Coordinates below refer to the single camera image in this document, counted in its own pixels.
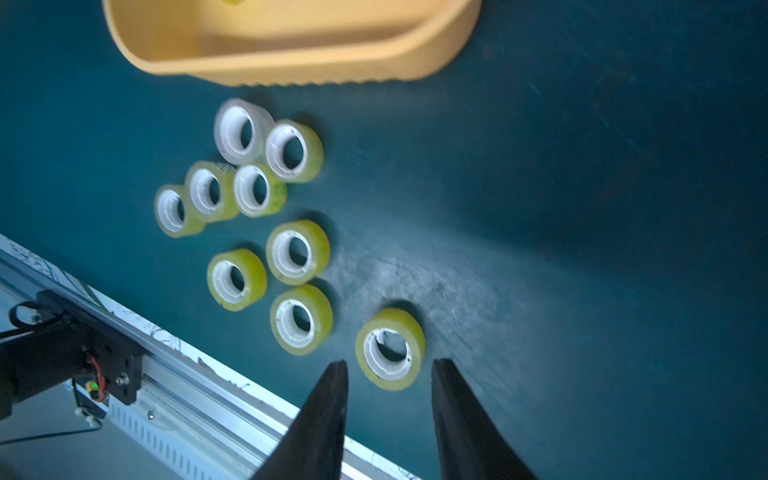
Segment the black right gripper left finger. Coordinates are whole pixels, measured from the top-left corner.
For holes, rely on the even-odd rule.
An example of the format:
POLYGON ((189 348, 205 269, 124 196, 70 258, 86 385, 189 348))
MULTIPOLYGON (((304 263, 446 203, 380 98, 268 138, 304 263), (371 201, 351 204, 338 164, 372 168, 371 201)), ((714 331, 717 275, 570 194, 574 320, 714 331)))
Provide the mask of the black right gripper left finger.
POLYGON ((255 479, 339 479, 349 394, 347 363, 325 369, 255 479))

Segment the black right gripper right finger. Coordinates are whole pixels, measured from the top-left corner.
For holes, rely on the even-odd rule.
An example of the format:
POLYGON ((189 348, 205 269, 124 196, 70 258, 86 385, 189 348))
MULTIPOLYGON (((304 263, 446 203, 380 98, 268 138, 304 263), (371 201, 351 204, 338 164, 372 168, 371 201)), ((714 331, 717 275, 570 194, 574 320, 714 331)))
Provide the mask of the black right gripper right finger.
POLYGON ((533 479, 502 437, 456 364, 432 364, 432 407, 444 479, 533 479))

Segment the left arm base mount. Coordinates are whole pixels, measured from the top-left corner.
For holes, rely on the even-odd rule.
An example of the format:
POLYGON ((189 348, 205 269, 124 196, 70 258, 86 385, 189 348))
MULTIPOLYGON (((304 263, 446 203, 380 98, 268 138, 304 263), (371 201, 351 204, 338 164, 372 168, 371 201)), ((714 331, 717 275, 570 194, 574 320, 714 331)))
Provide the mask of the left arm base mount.
POLYGON ((1 333, 1 417, 15 405, 70 379, 93 380, 99 400, 133 404, 145 350, 51 290, 8 311, 1 333))

